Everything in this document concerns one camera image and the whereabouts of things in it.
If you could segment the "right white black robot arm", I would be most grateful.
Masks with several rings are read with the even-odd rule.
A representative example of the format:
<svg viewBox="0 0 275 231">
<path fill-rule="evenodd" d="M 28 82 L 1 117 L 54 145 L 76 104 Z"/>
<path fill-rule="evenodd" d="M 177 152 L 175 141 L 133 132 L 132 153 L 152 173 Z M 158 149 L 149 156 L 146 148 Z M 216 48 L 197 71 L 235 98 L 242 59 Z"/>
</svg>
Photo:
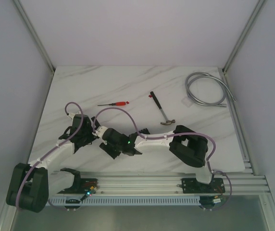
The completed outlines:
<svg viewBox="0 0 275 231">
<path fill-rule="evenodd" d="M 128 136 L 101 126 L 95 134 L 103 140 L 100 148 L 113 159 L 120 154 L 134 156 L 146 152 L 169 151 L 184 164 L 196 169 L 197 188 L 200 191 L 207 192 L 214 185 L 212 174 L 206 166 L 208 140 L 185 126 L 178 125 L 174 130 L 162 134 L 149 134 L 144 129 Z"/>
</svg>

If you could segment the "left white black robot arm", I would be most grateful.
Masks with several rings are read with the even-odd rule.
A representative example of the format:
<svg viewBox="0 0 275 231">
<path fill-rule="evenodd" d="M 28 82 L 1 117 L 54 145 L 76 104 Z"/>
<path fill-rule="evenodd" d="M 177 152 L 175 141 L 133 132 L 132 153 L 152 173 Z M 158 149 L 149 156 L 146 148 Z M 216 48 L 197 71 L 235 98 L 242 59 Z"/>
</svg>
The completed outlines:
<svg viewBox="0 0 275 231">
<path fill-rule="evenodd" d="M 51 151 L 37 160 L 14 167 L 6 204 L 38 213 L 57 193 L 78 193 L 82 188 L 80 172 L 62 167 L 62 163 L 95 140 L 92 132 L 91 119 L 87 115 L 74 115 L 71 126 Z"/>
</svg>

